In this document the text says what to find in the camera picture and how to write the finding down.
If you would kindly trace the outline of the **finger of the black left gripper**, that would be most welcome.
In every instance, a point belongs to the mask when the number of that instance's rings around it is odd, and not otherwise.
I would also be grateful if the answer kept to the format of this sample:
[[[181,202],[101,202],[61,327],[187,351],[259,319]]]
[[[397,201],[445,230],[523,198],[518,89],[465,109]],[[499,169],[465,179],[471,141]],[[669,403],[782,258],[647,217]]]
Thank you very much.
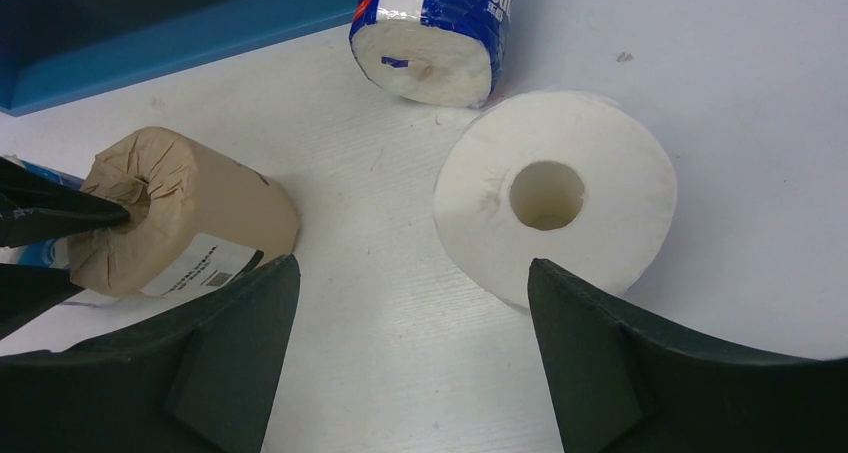
[[[122,206],[1,160],[1,245],[20,247],[121,225]]]

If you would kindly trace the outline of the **brown printed paper roll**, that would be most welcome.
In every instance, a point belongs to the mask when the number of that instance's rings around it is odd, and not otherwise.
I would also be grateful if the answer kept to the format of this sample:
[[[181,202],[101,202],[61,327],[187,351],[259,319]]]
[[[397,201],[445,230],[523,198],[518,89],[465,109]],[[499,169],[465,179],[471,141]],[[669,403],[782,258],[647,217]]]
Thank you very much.
[[[112,297],[211,292],[292,253],[300,228],[273,179],[163,127],[98,153],[82,190],[131,215],[68,240],[72,282]]]

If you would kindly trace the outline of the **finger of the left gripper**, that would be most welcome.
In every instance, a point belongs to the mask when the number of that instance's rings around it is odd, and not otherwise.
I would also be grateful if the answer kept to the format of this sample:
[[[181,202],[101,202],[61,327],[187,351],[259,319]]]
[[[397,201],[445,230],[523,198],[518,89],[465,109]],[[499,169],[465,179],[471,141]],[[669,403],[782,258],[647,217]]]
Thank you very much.
[[[1,265],[1,338],[82,291],[64,269]]]

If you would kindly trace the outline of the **blue shelf with coloured boards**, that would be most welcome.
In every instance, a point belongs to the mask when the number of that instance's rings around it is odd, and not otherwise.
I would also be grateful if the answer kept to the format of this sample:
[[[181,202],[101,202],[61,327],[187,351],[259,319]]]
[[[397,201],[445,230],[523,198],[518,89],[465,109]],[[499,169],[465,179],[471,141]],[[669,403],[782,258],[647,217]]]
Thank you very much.
[[[357,0],[1,0],[1,110],[23,116],[348,23]]]

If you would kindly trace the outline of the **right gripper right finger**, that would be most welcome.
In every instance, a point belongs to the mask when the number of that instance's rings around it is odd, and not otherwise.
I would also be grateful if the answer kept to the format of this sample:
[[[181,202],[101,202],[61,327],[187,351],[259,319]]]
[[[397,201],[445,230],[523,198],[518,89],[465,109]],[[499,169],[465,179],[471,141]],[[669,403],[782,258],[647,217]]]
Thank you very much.
[[[697,332],[546,259],[528,297],[567,452],[843,452],[847,362]]]

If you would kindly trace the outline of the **white roll right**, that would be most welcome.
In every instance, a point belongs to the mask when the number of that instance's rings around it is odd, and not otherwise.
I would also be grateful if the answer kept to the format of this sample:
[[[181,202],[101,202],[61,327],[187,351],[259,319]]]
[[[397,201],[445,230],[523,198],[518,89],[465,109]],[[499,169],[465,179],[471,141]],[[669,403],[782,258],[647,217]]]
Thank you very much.
[[[453,263],[524,308],[535,259],[624,293],[661,250],[677,196],[668,154],[637,120],[586,93],[532,92],[467,126],[437,177],[433,217]]]

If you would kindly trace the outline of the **blue roll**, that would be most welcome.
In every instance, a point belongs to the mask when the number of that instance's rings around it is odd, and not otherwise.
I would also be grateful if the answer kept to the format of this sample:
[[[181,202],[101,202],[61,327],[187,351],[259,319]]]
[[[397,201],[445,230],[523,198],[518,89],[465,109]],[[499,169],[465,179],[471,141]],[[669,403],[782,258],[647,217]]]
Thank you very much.
[[[83,183],[81,178],[22,160],[14,155],[3,155],[2,158],[52,183],[73,190],[79,190]],[[69,268],[67,239],[62,237],[20,247],[2,247],[1,262],[3,264],[67,270]]]
[[[513,0],[359,0],[349,43],[361,71],[409,100],[479,107],[500,78]]]

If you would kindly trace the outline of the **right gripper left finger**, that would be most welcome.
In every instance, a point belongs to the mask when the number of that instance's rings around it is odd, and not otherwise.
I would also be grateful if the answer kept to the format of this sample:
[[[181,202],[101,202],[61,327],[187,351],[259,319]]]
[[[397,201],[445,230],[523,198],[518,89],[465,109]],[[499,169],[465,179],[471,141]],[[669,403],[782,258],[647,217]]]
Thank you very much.
[[[5,452],[258,452],[300,289],[292,256],[135,325],[1,360]]]

